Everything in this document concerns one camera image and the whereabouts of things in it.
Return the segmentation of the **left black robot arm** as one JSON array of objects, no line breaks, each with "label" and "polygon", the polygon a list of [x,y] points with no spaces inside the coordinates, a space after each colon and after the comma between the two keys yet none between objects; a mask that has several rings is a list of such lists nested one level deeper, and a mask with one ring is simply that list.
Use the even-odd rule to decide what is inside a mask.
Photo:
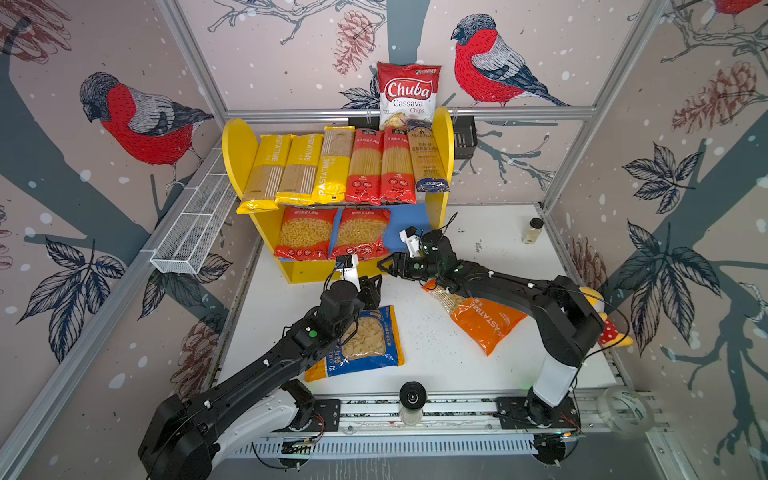
[{"label": "left black robot arm", "polygon": [[259,402],[284,395],[290,425],[313,396],[297,377],[342,345],[360,313],[381,300],[382,277],[362,277],[357,285],[339,280],[325,288],[320,304],[284,330],[265,354],[224,382],[186,400],[173,394],[156,408],[138,448],[149,479],[205,479],[225,449],[227,428]]}]

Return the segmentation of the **orange pastatime pasta bag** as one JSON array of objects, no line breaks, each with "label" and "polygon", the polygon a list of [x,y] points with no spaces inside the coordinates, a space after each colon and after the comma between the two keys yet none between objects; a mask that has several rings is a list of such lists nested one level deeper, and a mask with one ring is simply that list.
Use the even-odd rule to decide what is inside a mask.
[{"label": "orange pastatime pasta bag", "polygon": [[465,298],[449,293],[430,280],[422,289],[437,300],[451,320],[490,356],[499,343],[527,317],[526,314],[498,303]]}]

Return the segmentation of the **dark spaghetti pack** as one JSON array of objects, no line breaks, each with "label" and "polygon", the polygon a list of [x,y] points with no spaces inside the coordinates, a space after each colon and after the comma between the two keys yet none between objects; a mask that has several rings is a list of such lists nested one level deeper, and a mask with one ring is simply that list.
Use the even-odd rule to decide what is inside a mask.
[{"label": "dark spaghetti pack", "polygon": [[432,125],[409,120],[406,124],[415,189],[423,193],[448,192],[449,182],[440,157]]}]

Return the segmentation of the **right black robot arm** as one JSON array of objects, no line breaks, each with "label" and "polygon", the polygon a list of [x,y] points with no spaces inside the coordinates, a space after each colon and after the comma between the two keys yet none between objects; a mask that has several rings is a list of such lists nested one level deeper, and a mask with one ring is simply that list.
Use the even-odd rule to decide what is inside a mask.
[{"label": "right black robot arm", "polygon": [[440,229],[418,235],[410,227],[405,232],[408,250],[378,261],[380,271],[411,281],[434,280],[451,294],[492,301],[536,322],[546,356],[525,407],[532,423],[554,422],[566,407],[579,368],[604,331],[604,321],[584,292],[566,276],[526,279],[461,260]]}]

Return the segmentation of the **red noodle bag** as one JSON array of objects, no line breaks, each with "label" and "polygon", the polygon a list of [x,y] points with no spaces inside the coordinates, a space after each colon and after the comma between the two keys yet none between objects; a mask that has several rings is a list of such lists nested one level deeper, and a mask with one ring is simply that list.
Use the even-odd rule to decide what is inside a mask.
[{"label": "red noodle bag", "polygon": [[389,223],[386,209],[345,208],[331,256],[357,255],[360,261],[386,257],[384,236]]}]

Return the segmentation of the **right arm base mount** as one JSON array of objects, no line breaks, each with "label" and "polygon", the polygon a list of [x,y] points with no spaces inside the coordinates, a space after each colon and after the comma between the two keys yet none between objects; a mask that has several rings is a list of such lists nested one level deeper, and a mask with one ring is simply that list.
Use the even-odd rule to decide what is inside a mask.
[{"label": "right arm base mount", "polygon": [[532,391],[524,397],[497,397],[495,405],[493,416],[503,429],[581,429],[581,418],[570,395],[556,407],[539,400]]}]

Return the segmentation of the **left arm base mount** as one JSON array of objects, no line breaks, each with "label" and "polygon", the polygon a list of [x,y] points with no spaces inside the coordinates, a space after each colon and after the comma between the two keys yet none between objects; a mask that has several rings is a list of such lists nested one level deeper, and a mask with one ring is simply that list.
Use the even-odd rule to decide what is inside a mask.
[{"label": "left arm base mount", "polygon": [[292,380],[282,386],[293,400],[289,404],[296,407],[291,422],[282,432],[337,432],[341,419],[341,401],[336,398],[315,397],[299,381]]}]

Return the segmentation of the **yellow spaghetti pack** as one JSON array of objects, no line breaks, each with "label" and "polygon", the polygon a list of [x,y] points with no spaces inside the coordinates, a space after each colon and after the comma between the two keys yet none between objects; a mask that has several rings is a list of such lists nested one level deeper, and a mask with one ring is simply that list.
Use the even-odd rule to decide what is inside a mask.
[{"label": "yellow spaghetti pack", "polygon": [[278,209],[275,200],[287,164],[294,135],[262,135],[246,188],[237,208],[238,214],[252,214]]},{"label": "yellow spaghetti pack", "polygon": [[324,136],[308,134],[292,140],[275,201],[278,204],[312,205],[312,193]]},{"label": "yellow spaghetti pack", "polygon": [[311,199],[315,204],[344,201],[347,190],[355,128],[326,127]]}]

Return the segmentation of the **red spaghetti pack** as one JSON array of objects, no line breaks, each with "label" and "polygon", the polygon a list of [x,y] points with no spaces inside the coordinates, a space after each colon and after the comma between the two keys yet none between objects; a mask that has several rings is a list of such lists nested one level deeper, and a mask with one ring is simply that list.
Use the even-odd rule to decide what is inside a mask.
[{"label": "red spaghetti pack", "polygon": [[383,132],[357,129],[347,178],[345,201],[352,204],[381,204]]},{"label": "red spaghetti pack", "polygon": [[415,177],[405,130],[386,127],[383,135],[381,201],[416,204]]}]

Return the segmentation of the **red macaroni bag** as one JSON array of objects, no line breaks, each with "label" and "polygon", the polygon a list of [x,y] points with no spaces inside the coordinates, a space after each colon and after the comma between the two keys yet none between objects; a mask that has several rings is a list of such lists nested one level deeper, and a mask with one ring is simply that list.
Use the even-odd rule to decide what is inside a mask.
[{"label": "red macaroni bag", "polygon": [[275,255],[292,261],[327,260],[336,214],[336,209],[287,207]]}]

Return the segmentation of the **blue shell pasta bag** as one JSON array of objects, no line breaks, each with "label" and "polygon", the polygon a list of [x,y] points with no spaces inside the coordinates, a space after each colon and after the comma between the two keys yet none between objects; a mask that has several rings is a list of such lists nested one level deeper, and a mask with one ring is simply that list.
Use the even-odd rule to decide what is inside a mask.
[{"label": "blue shell pasta bag", "polygon": [[307,370],[304,380],[315,382],[404,364],[395,309],[383,306],[362,311],[342,336],[340,345]]}]

